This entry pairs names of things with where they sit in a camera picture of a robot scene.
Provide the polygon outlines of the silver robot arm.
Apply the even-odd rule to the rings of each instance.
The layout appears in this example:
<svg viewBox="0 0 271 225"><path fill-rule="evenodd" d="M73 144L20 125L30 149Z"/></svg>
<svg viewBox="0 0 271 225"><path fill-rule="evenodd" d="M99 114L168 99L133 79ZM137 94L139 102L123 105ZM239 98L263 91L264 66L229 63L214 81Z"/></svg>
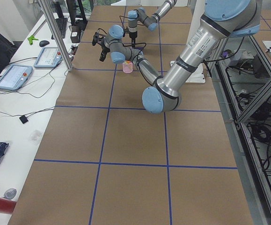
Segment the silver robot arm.
<svg viewBox="0 0 271 225"><path fill-rule="evenodd" d="M176 0L166 0L151 16L148 16L143 7L128 12L128 27L124 29L124 34L129 34L131 39L131 47L136 47L136 38L138 37L138 22L145 26L149 31L154 31L161 18L163 18L169 10L175 5Z"/></svg>
<svg viewBox="0 0 271 225"><path fill-rule="evenodd" d="M176 58L165 76L134 48L124 46L125 30L119 25L110 27L106 35L96 32L92 45L102 48L100 61L109 53L115 64L131 61L150 84L142 94L142 104L150 113L176 109L181 103L179 89L223 38L245 37L256 34L260 28L260 0L207 0L200 17L200 26Z"/></svg>

